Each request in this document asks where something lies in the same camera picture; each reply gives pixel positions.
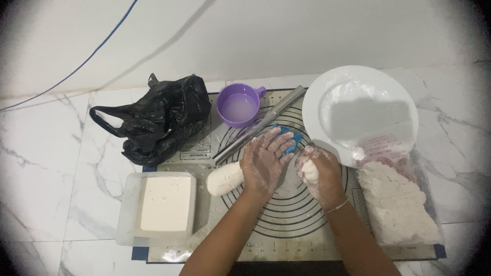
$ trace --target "clear plastic container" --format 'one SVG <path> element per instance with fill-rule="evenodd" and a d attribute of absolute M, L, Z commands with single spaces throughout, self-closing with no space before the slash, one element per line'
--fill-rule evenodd
<path fill-rule="evenodd" d="M 147 179 L 151 177 L 186 177 L 191 179 L 186 230 L 146 231 L 141 229 L 141 212 L 145 185 Z M 182 244 L 192 235 L 195 203 L 196 178 L 188 172 L 156 171 L 131 173 L 126 178 L 126 185 L 122 195 L 119 222 L 116 232 L 116 243 L 121 246 L 139 247 Z M 158 212 L 162 212 L 163 221 L 166 220 L 166 214 L 170 216 L 169 213 L 172 212 L 172 210 L 167 211 L 168 212 L 166 213 L 166 210 L 158 210 Z"/>

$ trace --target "stainless steel rolling pin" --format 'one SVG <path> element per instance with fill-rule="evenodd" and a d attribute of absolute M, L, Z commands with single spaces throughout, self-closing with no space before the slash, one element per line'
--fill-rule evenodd
<path fill-rule="evenodd" d="M 303 86 L 299 85 L 290 94 L 286 95 L 279 103 L 272 107 L 264 117 L 257 120 L 252 124 L 241 136 L 235 138 L 235 140 L 226 145 L 221 149 L 215 156 L 213 160 L 217 165 L 222 164 L 227 158 L 238 151 L 241 147 L 247 144 L 252 138 L 256 137 L 261 130 L 267 127 L 271 122 L 273 122 L 280 114 L 283 113 L 287 108 L 289 108 L 295 101 L 297 101 L 305 92 Z"/>

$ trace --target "blue cable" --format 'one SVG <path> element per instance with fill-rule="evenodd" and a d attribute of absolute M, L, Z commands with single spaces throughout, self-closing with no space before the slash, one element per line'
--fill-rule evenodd
<path fill-rule="evenodd" d="M 75 71 L 73 71 L 72 73 L 70 73 L 70 75 L 66 76 L 64 79 L 60 80 L 57 84 L 53 85 L 50 89 L 30 98 L 30 99 L 27 99 L 25 101 L 22 101 L 18 104 L 14 104 L 12 106 L 9 106 L 9 107 L 5 107 L 5 108 L 2 108 L 0 109 L 0 111 L 4 111 L 5 109 L 9 109 L 9 108 L 12 108 L 12 107 L 16 107 L 18 105 L 21 105 L 25 102 L 28 102 L 32 99 L 35 99 L 45 93 L 48 93 L 49 91 L 51 91 L 53 88 L 57 87 L 58 85 L 60 85 L 62 82 L 64 82 L 65 80 L 67 80 L 69 77 L 71 77 L 73 74 L 75 74 L 80 68 L 82 68 L 82 66 L 84 66 L 87 61 L 89 61 L 94 55 L 95 53 L 97 53 L 97 51 L 109 40 L 109 38 L 114 34 L 114 32 L 119 28 L 119 26 L 125 21 L 126 17 L 128 16 L 128 14 L 130 14 L 130 11 L 133 9 L 133 6 L 136 4 L 138 0 L 134 0 L 133 3 L 131 4 L 130 8 L 128 9 L 128 11 L 125 13 L 125 15 L 123 16 L 123 18 L 121 18 L 121 20 L 119 21 L 119 23 L 116 25 L 116 27 L 114 27 L 114 29 L 112 29 L 111 33 L 106 37 L 106 39 L 104 39 L 104 41 L 94 50 L 94 52 L 79 66 L 75 69 Z"/>

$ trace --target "left hand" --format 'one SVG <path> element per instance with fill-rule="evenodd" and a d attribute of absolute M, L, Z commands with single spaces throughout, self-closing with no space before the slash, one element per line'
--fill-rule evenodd
<path fill-rule="evenodd" d="M 288 132 L 273 139 L 281 129 L 271 129 L 260 140 L 253 138 L 245 148 L 242 159 L 242 173 L 245 187 L 242 194 L 251 196 L 261 203 L 261 207 L 273 196 L 278 185 L 279 176 L 285 164 L 290 161 L 294 153 L 281 157 L 282 153 L 295 144 L 293 132 Z"/>

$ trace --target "bracelet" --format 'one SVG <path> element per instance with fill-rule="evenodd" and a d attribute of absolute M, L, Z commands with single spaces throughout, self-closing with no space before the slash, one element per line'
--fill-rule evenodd
<path fill-rule="evenodd" d="M 348 202 L 348 197 L 346 197 L 346 201 L 345 201 L 345 202 L 341 203 L 341 205 L 339 205 L 338 207 L 336 207 L 336 208 L 334 208 L 334 209 L 331 209 L 331 210 L 327 211 L 327 212 L 326 212 L 326 214 L 327 214 L 327 213 L 330 213 L 330 212 L 332 212 L 332 211 L 336 211 L 336 210 L 338 210 L 339 208 L 343 207 L 343 205 L 344 205 L 344 204 L 346 204 L 346 202 Z"/>

